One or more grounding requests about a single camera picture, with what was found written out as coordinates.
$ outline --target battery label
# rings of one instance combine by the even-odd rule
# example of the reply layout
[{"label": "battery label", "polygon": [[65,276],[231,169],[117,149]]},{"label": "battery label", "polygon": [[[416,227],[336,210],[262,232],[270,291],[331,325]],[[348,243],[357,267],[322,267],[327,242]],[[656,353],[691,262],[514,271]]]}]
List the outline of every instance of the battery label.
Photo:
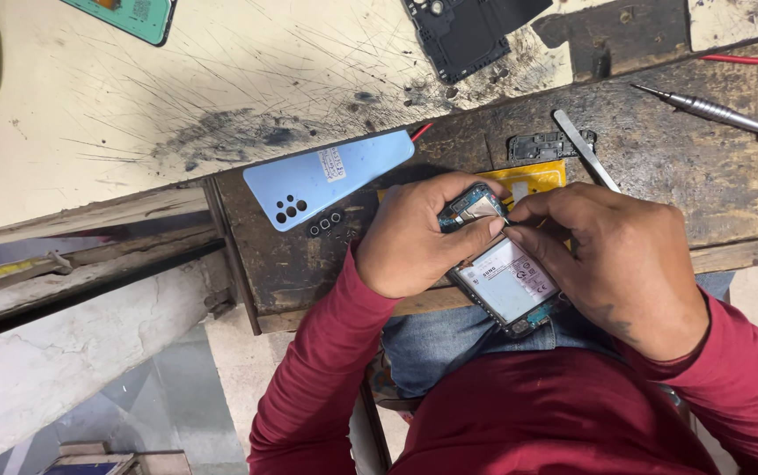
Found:
[{"label": "battery label", "polygon": [[492,281],[508,273],[535,303],[542,302],[557,289],[540,264],[513,243],[501,246],[481,262],[475,263],[473,268],[475,270],[469,270],[467,274],[473,285],[478,286],[482,281]]}]

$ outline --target blue jeans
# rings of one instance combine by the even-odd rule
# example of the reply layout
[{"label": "blue jeans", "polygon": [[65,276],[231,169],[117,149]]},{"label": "blue jeans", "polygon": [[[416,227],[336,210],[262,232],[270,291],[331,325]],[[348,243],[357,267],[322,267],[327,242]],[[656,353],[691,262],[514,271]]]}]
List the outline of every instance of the blue jeans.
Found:
[{"label": "blue jeans", "polygon": [[[733,272],[716,272],[697,275],[696,281],[722,300],[732,278]],[[574,307],[549,318],[550,324],[520,340],[512,340],[494,329],[495,322],[479,306],[451,308],[393,317],[384,325],[381,341],[402,398],[421,397],[464,362],[497,351],[573,347],[623,361],[612,337]]]}]

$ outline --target man's right hand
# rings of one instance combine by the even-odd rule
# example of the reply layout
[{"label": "man's right hand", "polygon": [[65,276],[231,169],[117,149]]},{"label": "man's right hand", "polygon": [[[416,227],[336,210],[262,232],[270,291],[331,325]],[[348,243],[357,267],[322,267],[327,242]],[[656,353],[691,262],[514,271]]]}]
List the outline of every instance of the man's right hand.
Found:
[{"label": "man's right hand", "polygon": [[[504,233],[542,262],[575,307],[643,356],[682,357],[707,332],[677,208],[572,183],[530,194],[508,217],[525,226]],[[575,256],[563,244],[570,233]]]}]

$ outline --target man's left hand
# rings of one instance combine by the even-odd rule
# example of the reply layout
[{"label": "man's left hand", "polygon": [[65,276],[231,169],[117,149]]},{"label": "man's left hand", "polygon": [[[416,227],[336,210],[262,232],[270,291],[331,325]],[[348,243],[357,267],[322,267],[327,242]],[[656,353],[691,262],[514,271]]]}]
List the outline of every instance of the man's left hand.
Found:
[{"label": "man's left hand", "polygon": [[440,232],[437,214],[476,182],[490,185],[501,199],[510,195],[493,180],[463,172],[391,187],[355,254],[364,284],[384,297],[416,295],[499,234],[505,224],[499,217]]}]

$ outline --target red object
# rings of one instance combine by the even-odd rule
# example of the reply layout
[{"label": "red object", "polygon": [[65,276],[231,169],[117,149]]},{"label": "red object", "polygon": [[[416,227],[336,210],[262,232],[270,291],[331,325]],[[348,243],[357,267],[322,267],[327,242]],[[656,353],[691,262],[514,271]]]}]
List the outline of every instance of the red object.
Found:
[{"label": "red object", "polygon": [[746,56],[730,56],[728,54],[708,54],[701,59],[709,61],[738,62],[739,64],[758,64],[758,58],[749,58]]},{"label": "red object", "polygon": [[[758,328],[705,299],[710,334],[680,361],[652,362],[625,345],[630,367],[579,348],[474,359],[428,393],[390,474],[718,474],[651,377],[690,403],[741,472],[758,473]],[[348,420],[395,303],[363,285],[348,253],[259,401],[252,473],[354,475]]]},{"label": "red object", "polygon": [[418,128],[417,132],[414,132],[414,135],[411,136],[411,141],[416,142],[417,139],[420,138],[420,135],[423,135],[423,133],[428,130],[429,127],[435,125],[435,123],[425,124],[423,127]]}]

